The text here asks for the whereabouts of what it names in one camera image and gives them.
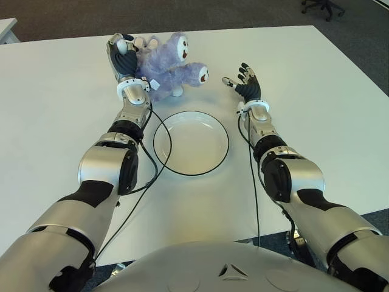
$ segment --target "plate rim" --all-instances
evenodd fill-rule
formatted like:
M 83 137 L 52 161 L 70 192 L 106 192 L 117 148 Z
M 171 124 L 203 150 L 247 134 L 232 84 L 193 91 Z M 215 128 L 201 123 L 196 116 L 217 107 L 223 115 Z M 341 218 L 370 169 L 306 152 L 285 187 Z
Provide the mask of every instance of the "plate rim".
M 227 157 L 227 154 L 228 154 L 228 152 L 229 152 L 229 150 L 230 150 L 230 137 L 229 137 L 229 134 L 228 134 L 227 130 L 225 129 L 224 125 L 223 125 L 217 118 L 215 118 L 215 117 L 212 116 L 211 114 L 205 113 L 205 112 L 203 112 L 203 111 L 179 111 L 178 113 L 174 113 L 174 114 L 171 114 L 170 116 L 166 117 L 166 118 L 163 120 L 163 122 L 165 123 L 165 121 L 166 121 L 167 119 L 169 119 L 169 118 L 171 118 L 171 117 L 173 117 L 173 116 L 175 116 L 175 115 L 177 115 L 177 114 L 190 113 L 190 112 L 192 112 L 192 113 L 206 114 L 206 115 L 208 115 L 208 116 L 214 118 L 214 119 L 215 119 L 216 121 L 218 121 L 218 123 L 222 126 L 222 128 L 223 128 L 223 130 L 224 130 L 224 132 L 225 132 L 225 135 L 227 136 L 227 149 L 226 149 L 226 151 L 225 151 L 224 157 L 221 159 L 221 161 L 218 163 L 218 165 L 216 165 L 215 167 L 213 167 L 213 168 L 210 169 L 210 170 L 207 170 L 206 172 L 202 172 L 202 173 L 197 173 L 197 174 L 195 174 L 195 175 L 191 175 L 191 174 L 188 174 L 188 173 L 177 172 L 177 171 L 171 169 L 169 166 L 167 166 L 167 164 L 165 165 L 165 167 L 166 167 L 168 170 L 170 170 L 170 171 L 172 171 L 172 172 L 174 172 L 174 173 L 177 173 L 177 174 L 179 174 L 179 175 L 185 175 L 185 176 L 199 176 L 199 175 L 204 175 L 204 174 L 206 174 L 206 173 L 208 173 L 208 172 L 211 172 L 211 171 L 214 170 L 214 169 L 217 169 L 217 168 L 219 167 L 219 165 L 221 165 L 221 164 L 223 163 L 223 161 L 224 161 L 225 158 Z M 162 125 L 162 123 L 160 122 L 160 124 L 158 125 L 158 127 L 156 128 L 156 130 L 155 130 L 155 132 L 154 132 L 154 136 L 153 136 L 153 150 L 154 150 L 154 154 L 157 156 L 157 159 L 159 160 L 159 162 L 162 163 L 162 165 L 164 165 L 164 162 L 162 162 L 162 161 L 159 159 L 159 157 L 158 157 L 158 154 L 157 154 L 157 151 L 156 151 L 156 144 L 155 144 L 156 133 L 157 133 L 159 127 L 161 127 L 161 126 L 163 126 L 163 125 Z

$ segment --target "white table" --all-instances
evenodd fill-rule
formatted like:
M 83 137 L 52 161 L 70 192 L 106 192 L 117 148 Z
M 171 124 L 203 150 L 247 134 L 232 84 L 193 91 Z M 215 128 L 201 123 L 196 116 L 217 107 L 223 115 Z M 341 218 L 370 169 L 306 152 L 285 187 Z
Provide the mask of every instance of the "white table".
M 0 19 L 0 44 L 13 44 L 19 42 L 19 39 L 12 32 L 12 27 L 17 22 L 16 18 Z
M 157 35 L 166 40 L 170 33 Z M 223 76 L 235 78 L 242 61 L 254 68 L 283 139 L 322 169 L 328 200 L 360 214 L 389 207 L 389 98 L 317 29 L 214 30 L 188 37 L 189 61 L 208 64 L 210 80 L 154 109 L 163 118 L 183 110 L 215 116 L 229 134 L 229 153 L 206 175 L 163 172 L 99 265 L 180 242 L 256 236 L 248 150 L 236 127 L 240 98 L 221 83 Z M 0 46 L 7 68 L 0 71 L 0 253 L 54 201 L 78 188 L 79 160 L 121 108 L 107 39 Z M 152 118 L 145 131 L 152 153 L 156 127 Z M 139 185 L 152 173 L 140 151 Z M 261 235 L 289 229 L 257 184 Z M 138 196 L 122 198 L 108 236 Z

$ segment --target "office chair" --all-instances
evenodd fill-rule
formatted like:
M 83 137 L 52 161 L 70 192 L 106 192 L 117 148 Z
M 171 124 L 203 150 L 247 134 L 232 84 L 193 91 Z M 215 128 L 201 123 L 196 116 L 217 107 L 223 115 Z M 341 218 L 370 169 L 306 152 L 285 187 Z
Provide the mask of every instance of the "office chair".
M 306 4 L 306 1 L 307 0 L 303 0 L 303 2 L 301 2 L 301 4 L 305 5 Z M 343 16 L 346 12 L 346 10 L 344 10 L 343 8 L 341 8 L 341 6 L 338 6 L 336 5 L 335 3 L 332 3 L 330 0 L 308 0 L 308 1 L 313 1 L 315 3 L 311 4 L 311 5 L 308 5 L 306 7 L 304 7 L 304 9 L 301 11 L 302 13 L 306 13 L 306 10 L 308 8 L 311 8 L 311 7 L 315 7 L 315 6 L 321 6 L 321 9 L 323 10 L 324 8 L 326 8 L 328 10 L 328 13 L 329 13 L 329 17 L 326 18 L 326 21 L 330 21 L 331 18 L 332 18 L 332 8 L 331 7 L 334 7 L 336 9 L 339 9 L 340 12 L 338 13 L 338 16 Z

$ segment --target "chair leg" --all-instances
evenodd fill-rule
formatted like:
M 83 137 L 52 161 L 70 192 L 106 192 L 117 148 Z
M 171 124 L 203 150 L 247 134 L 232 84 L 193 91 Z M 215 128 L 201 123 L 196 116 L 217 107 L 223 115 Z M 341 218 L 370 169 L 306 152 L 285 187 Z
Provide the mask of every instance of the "chair leg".
M 327 8 L 328 13 L 329 13 L 329 17 L 326 18 L 326 21 L 331 21 L 331 18 L 332 18 L 332 8 L 331 8 L 330 4 L 326 3 L 326 8 Z
M 341 6 L 338 6 L 338 5 L 336 5 L 335 3 L 330 2 L 329 5 L 330 5 L 331 7 L 334 7 L 334 8 L 336 8 L 336 9 L 339 9 L 339 10 L 340 10 L 341 12 L 343 12 L 343 13 L 346 12 L 345 9 L 341 8 Z
M 308 8 L 315 7 L 315 6 L 319 6 L 319 5 L 322 5 L 322 3 L 321 3 L 321 2 L 313 3 L 313 4 L 311 4 L 311 5 L 308 5 L 308 6 L 304 7 L 304 9 L 303 9 L 301 12 L 302 12 L 302 13 L 306 13 L 306 10 L 307 10 Z

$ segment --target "white plate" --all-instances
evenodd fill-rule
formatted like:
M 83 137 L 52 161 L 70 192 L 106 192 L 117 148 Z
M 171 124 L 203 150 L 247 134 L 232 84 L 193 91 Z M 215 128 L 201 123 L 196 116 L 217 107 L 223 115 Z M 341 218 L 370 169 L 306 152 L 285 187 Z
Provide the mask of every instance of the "white plate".
M 229 149 L 229 137 L 214 117 L 199 111 L 183 111 L 164 120 L 172 149 L 166 167 L 181 175 L 202 175 L 217 168 Z M 165 163 L 170 143 L 162 124 L 154 134 L 154 151 Z

